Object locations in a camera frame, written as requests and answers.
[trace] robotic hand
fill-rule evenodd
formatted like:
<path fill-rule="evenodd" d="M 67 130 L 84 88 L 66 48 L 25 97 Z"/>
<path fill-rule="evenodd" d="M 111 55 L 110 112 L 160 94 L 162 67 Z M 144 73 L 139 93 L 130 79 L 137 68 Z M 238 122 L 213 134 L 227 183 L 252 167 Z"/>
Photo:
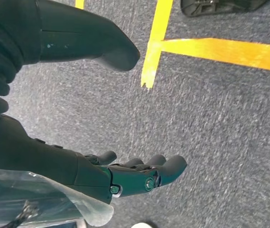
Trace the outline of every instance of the robotic hand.
<path fill-rule="evenodd" d="M 23 65 L 40 61 L 96 59 L 129 71 L 139 52 L 115 24 L 49 0 L 0 0 L 0 96 Z M 112 196 L 149 192 L 173 182 L 187 166 L 181 156 L 161 155 L 109 165 L 114 152 L 97 157 L 29 138 L 18 121 L 4 115 L 0 98 L 0 169 L 31 171 L 109 204 Z"/>

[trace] prosthetic hand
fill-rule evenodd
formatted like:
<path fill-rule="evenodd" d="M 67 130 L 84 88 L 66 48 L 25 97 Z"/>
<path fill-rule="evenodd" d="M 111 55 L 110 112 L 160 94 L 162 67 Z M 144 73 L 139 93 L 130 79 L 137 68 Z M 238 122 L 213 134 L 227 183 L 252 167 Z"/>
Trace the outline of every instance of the prosthetic hand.
<path fill-rule="evenodd" d="M 139 52 L 114 23 L 48 0 L 0 0 L 0 96 L 23 65 L 95 59 L 115 70 L 133 69 Z M 20 123 L 3 115 L 0 98 L 0 169 L 31 171 L 109 204 L 112 196 L 149 192 L 173 182 L 186 167 L 181 156 L 161 155 L 109 165 L 114 152 L 97 157 L 32 139 Z"/>

